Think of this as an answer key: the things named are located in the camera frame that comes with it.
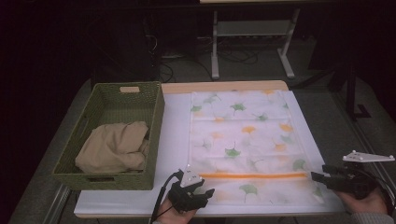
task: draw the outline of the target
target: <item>white table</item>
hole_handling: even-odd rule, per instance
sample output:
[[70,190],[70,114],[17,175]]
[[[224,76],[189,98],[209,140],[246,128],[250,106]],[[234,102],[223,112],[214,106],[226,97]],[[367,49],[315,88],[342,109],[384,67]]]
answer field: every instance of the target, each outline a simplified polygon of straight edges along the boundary
[[[286,91],[282,81],[211,82],[163,84],[165,111],[157,158],[157,169],[153,190],[83,190],[76,205],[77,217],[150,217],[160,188],[169,175],[178,169],[185,169],[188,161],[191,91],[268,90]],[[286,100],[296,121],[295,125],[304,148],[311,153],[308,159],[320,172],[324,163],[303,113],[291,91]],[[320,186],[326,201],[322,206],[267,206],[267,205],[214,205],[198,211],[198,217],[259,217],[298,216],[344,212],[341,201],[324,186]]]

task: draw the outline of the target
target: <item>wire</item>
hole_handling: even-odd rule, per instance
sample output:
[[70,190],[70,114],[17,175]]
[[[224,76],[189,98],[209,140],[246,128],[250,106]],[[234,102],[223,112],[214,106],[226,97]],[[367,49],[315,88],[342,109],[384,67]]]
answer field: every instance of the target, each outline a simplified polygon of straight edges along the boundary
[[155,49],[157,48],[157,46],[158,46],[157,37],[155,37],[155,35],[146,35],[146,37],[151,37],[151,38],[153,38],[153,39],[155,40],[154,47],[153,47],[151,50],[148,51],[150,54],[154,55],[154,50],[155,50]]
[[297,217],[293,217],[293,220],[294,220],[294,223],[295,223],[295,224],[300,224],[300,223],[298,222],[298,220],[297,220]]
[[[394,197],[394,196],[395,196],[395,192],[394,192],[393,189],[390,187],[390,185],[388,184],[388,182],[385,181],[384,179],[378,177],[378,176],[372,175],[372,174],[367,173],[367,172],[364,172],[364,171],[362,171],[362,170],[356,170],[356,169],[351,169],[351,168],[348,168],[348,169],[350,169],[350,170],[352,170],[352,171],[354,171],[354,172],[360,173],[360,174],[362,174],[362,175],[366,175],[367,177],[371,178],[375,183],[378,184],[378,186],[380,187],[380,189],[381,189],[382,193],[384,194],[384,196],[385,196],[385,193],[388,194],[388,199],[390,200],[390,202],[389,202],[390,204],[388,204],[388,200],[387,200],[387,199],[385,199],[385,201],[386,201],[386,205],[387,205],[387,208],[388,208],[388,213],[389,213],[389,215],[391,215],[391,214],[393,213],[393,211],[395,210],[395,205],[396,205],[396,204],[395,204],[394,200],[390,197],[390,194],[393,194],[393,197]],[[379,180],[379,181],[381,181],[383,184],[385,184],[385,186],[387,187],[387,189],[384,188],[381,184],[379,184],[376,180]]]
[[200,63],[199,61],[197,61],[197,60],[195,60],[195,59],[193,59],[193,58],[191,58],[191,57],[183,56],[183,57],[180,57],[180,58],[169,59],[169,60],[168,60],[168,63],[172,63],[172,62],[181,62],[181,61],[187,61],[187,62],[193,62],[193,63],[199,64],[201,67],[203,67],[203,68],[205,69],[206,73],[209,75],[210,80],[215,81],[215,80],[212,78],[212,74],[209,72],[209,70],[206,68],[206,66],[204,66],[202,63]]
[[[232,62],[232,63],[242,63],[242,64],[255,64],[259,61],[259,54],[260,52],[262,52],[263,50],[267,49],[267,47],[272,44],[275,40],[277,40],[277,38],[272,37],[270,41],[268,41],[268,43],[266,43],[262,49],[258,50],[258,51],[252,51],[249,52],[247,50],[238,50],[239,52],[242,52],[246,55],[245,58],[238,58],[236,56],[233,55],[233,51],[231,50],[230,53],[224,53],[223,51],[219,50],[218,54],[219,56],[223,59],[226,60],[228,62]],[[247,46],[245,44],[243,44],[240,40],[238,41],[239,45],[242,46],[243,48],[246,48]]]
[[[168,68],[169,71],[170,71],[170,73],[165,73],[165,72],[161,72],[161,73],[160,73],[160,79],[161,79],[162,83],[167,83],[167,82],[169,82],[169,81],[172,80],[172,79],[173,79],[175,82],[177,82],[176,78],[174,77],[174,71],[173,71],[172,67],[170,67],[169,65],[164,64],[164,63],[161,63],[160,65],[162,65],[162,66]],[[162,77],[161,75],[167,75],[167,76],[169,76],[169,78],[166,79],[166,80],[163,80],[163,77]]]
[[178,179],[181,179],[183,177],[183,172],[181,170],[178,170],[178,172],[172,173],[168,177],[168,179],[166,179],[165,183],[161,187],[160,193],[158,194],[157,202],[155,203],[154,209],[153,209],[152,214],[151,214],[150,224],[152,224],[152,222],[155,221],[157,219],[157,217],[158,217],[157,213],[158,213],[158,210],[160,208],[161,201],[163,200],[163,195],[165,194],[166,186],[169,184],[169,181],[171,181],[171,179],[173,177],[177,177]]
[[170,206],[169,208],[167,208],[165,211],[161,212],[158,216],[155,217],[155,219],[157,219],[158,217],[162,216],[163,214],[165,214],[167,211],[171,210],[174,206]]

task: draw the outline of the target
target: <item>patterned cloth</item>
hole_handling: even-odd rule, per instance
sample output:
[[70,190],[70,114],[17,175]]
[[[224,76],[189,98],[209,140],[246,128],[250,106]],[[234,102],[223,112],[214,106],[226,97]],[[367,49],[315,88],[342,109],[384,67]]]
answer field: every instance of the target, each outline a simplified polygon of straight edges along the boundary
[[211,203],[323,203],[282,91],[193,92],[189,164]]

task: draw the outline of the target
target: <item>green wicker basket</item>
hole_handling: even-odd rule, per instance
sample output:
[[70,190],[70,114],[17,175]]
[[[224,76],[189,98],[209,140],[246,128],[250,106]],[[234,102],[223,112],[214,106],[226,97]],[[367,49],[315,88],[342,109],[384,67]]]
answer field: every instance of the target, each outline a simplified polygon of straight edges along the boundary
[[[160,82],[98,83],[52,175],[70,189],[152,189],[164,110]],[[141,172],[84,174],[75,165],[91,131],[103,124],[142,120],[148,125],[149,150]]]

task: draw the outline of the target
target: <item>basket handle hole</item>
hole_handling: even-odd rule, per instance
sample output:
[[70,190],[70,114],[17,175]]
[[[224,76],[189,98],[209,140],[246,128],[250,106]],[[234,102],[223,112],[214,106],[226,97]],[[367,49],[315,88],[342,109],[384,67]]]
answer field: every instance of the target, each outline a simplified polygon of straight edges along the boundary
[[134,92],[140,92],[140,89],[139,89],[139,87],[120,87],[120,92],[134,93]]
[[91,183],[114,182],[114,177],[90,177],[87,178]]

